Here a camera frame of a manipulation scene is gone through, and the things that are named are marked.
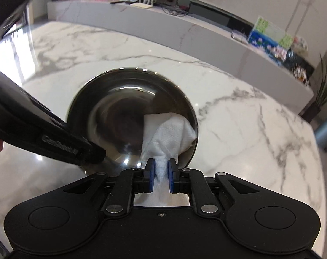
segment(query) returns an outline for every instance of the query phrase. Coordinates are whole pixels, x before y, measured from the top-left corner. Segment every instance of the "stainless steel bowl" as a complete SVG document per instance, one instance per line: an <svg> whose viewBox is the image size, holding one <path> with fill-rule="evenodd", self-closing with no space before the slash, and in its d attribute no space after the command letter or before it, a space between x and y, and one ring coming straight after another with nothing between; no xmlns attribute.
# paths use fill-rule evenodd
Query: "stainless steel bowl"
<svg viewBox="0 0 327 259"><path fill-rule="evenodd" d="M165 77L142 68L119 68L98 75L74 98L67 124L69 129L106 150L98 165L86 164L88 174L107 172L117 176L127 168L140 167L143 116L173 112L188 119L198 136L196 114L185 94ZM196 150L178 157L178 167L187 167Z"/></svg>

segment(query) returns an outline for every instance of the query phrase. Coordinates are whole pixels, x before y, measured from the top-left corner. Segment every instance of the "blue gripper pad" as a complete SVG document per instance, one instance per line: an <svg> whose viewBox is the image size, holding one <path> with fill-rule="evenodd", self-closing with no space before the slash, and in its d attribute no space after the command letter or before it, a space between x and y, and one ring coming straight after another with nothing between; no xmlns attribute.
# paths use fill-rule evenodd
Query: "blue gripper pad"
<svg viewBox="0 0 327 259"><path fill-rule="evenodd" d="M156 163L154 161L154 164L150 168L150 179L149 179L150 192L154 191L155 167L156 167Z"/></svg>
<svg viewBox="0 0 327 259"><path fill-rule="evenodd" d="M167 163L167 168L168 168L168 182L169 182L169 191L172 193L173 192L173 170L172 170L172 165L168 161Z"/></svg>

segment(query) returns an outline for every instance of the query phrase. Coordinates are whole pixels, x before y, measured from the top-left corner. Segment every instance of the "black cable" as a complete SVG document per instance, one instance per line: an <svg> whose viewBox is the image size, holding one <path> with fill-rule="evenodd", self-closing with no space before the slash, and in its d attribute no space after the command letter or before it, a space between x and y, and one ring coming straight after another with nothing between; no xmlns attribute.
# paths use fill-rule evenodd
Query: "black cable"
<svg viewBox="0 0 327 259"><path fill-rule="evenodd" d="M161 4L161 9L163 10L164 13L173 16L183 17L189 14L189 12L185 11L184 9L178 6L168 6L168 5Z"/></svg>

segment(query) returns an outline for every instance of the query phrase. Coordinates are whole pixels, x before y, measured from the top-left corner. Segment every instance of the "white marble tabletop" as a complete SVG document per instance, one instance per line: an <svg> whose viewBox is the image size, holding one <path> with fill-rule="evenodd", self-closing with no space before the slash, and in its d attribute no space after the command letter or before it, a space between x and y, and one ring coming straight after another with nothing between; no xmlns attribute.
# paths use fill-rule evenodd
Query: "white marble tabletop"
<svg viewBox="0 0 327 259"><path fill-rule="evenodd" d="M286 107L205 62L105 29L50 22L0 44L0 71L62 119L84 83L119 67L154 70L187 95L199 123L189 167L205 176L228 172L315 209L321 230L313 249L322 254L325 186L320 157L311 126ZM0 239L10 248L3 220L13 206L83 176L76 166L5 145L0 153Z"/></svg>

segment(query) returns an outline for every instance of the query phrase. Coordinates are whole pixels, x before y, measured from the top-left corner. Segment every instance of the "plant pot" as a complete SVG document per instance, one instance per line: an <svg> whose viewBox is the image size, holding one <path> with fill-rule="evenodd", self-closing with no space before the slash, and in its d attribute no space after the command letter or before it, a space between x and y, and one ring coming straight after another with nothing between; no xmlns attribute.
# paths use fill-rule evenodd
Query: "plant pot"
<svg viewBox="0 0 327 259"><path fill-rule="evenodd" d="M313 102L304 112L304 114L301 116L305 121L308 123L311 123L314 117L318 115L318 113L321 111L321 108L316 105L315 102Z"/></svg>

